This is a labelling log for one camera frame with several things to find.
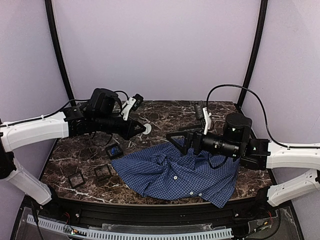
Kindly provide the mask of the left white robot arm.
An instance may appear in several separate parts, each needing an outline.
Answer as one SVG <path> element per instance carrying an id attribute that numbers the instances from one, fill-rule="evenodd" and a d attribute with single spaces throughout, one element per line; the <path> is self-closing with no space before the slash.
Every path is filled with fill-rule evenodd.
<path id="1" fill-rule="evenodd" d="M 51 139 L 64 139 L 104 132 L 124 140 L 151 132 L 151 125 L 130 117 L 144 98 L 140 94 L 122 102 L 116 91 L 96 88 L 90 99 L 80 105 L 65 104 L 54 113 L 0 125 L 0 178 L 44 206 L 52 201 L 54 191 L 29 173 L 15 158 L 13 151 L 23 146 Z"/>

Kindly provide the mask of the white round brooch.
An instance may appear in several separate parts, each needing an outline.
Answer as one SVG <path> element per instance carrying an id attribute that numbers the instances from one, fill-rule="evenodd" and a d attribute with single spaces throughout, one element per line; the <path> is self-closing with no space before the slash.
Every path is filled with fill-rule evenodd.
<path id="1" fill-rule="evenodd" d="M 143 125 L 145 127 L 145 131 L 142 133 L 143 135 L 148 135 L 152 131 L 152 126 L 149 123 Z"/>

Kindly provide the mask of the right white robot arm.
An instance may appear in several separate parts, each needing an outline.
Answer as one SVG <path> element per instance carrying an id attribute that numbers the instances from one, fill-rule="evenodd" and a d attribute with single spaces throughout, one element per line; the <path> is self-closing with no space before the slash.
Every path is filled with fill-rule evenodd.
<path id="1" fill-rule="evenodd" d="M 272 207 L 320 189 L 320 145 L 319 143 L 291 146 L 273 140 L 251 138 L 252 120 L 240 113 L 226 116 L 221 136 L 204 129 L 180 131 L 166 135 L 182 154 L 192 148 L 197 155 L 207 151 L 239 159 L 240 165 L 251 170 L 276 168 L 302 168 L 307 172 L 278 185 L 258 190 L 255 201 Z"/>

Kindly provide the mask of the blue checked shirt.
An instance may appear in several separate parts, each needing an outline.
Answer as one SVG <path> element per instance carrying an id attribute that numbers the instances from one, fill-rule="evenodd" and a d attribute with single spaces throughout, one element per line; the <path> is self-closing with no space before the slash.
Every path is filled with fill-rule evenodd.
<path id="1" fill-rule="evenodd" d="M 239 159 L 205 150 L 183 155 L 165 142 L 112 160 L 117 175 L 143 197 L 173 201 L 200 197 L 223 208 L 234 193 Z"/>

